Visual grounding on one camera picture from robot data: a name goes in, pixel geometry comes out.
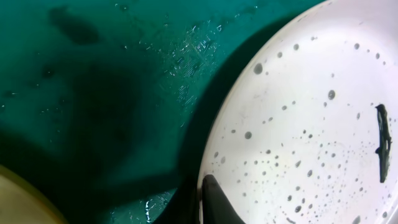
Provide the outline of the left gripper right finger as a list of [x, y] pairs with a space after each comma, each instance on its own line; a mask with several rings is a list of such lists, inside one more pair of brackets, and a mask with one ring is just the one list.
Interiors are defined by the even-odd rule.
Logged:
[[213, 175], [204, 176], [201, 196], [203, 224], [244, 224]]

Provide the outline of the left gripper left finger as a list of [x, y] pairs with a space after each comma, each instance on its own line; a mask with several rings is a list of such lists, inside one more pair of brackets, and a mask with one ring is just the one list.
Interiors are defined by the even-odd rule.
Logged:
[[154, 224], [197, 223], [197, 182], [194, 179], [186, 179], [176, 190], [164, 211], [154, 221]]

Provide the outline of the white plate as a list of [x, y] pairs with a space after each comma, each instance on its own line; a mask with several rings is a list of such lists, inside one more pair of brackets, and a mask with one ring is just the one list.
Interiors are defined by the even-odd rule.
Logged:
[[211, 174], [244, 223], [397, 222], [397, 1], [324, 1], [241, 72]]

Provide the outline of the yellow plate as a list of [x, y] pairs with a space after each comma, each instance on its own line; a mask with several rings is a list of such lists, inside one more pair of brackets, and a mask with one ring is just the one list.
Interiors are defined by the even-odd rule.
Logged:
[[22, 177], [1, 166], [1, 224], [68, 224], [56, 206]]

